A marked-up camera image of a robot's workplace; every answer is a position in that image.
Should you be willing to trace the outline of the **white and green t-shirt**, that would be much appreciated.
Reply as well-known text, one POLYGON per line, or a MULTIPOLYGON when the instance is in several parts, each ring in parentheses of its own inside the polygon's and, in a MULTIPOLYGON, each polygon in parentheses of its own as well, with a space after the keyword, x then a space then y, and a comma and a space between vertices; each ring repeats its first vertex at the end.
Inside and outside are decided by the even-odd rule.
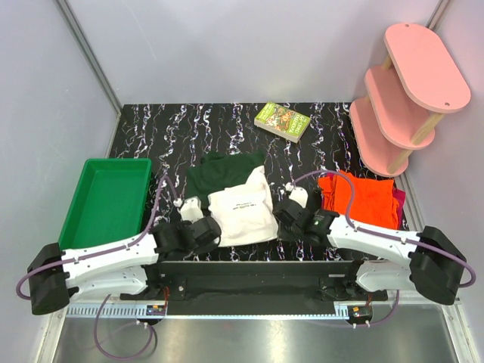
POLYGON ((209 152, 187 171, 185 199, 198 197, 202 211, 218 222, 221 247, 258 244, 278 236, 264 164, 265 153, 260 150, 209 152))

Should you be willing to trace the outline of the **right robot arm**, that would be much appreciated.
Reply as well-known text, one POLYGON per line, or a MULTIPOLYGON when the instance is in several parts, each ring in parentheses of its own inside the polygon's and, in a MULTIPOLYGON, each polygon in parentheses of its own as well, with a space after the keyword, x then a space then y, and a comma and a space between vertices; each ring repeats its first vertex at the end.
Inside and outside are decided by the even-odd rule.
POLYGON ((441 305, 455 302, 467 260, 438 228, 427 226, 421 232, 381 228, 325 209, 312 213, 291 199, 280 202, 273 214, 308 244, 376 256, 343 281, 350 299, 377 290, 416 290, 441 305))

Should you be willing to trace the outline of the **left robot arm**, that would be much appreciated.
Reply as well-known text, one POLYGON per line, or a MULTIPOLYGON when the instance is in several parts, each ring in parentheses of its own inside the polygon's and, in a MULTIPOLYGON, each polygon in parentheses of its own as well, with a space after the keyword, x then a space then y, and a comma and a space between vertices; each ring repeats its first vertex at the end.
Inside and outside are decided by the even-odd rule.
POLYGON ((219 223, 208 216, 196 222, 161 222, 125 240, 84 250, 62 251, 57 243, 47 244, 27 268, 31 312, 47 315, 66 307, 81 293, 83 282, 124 268, 210 252, 221 239, 219 223))

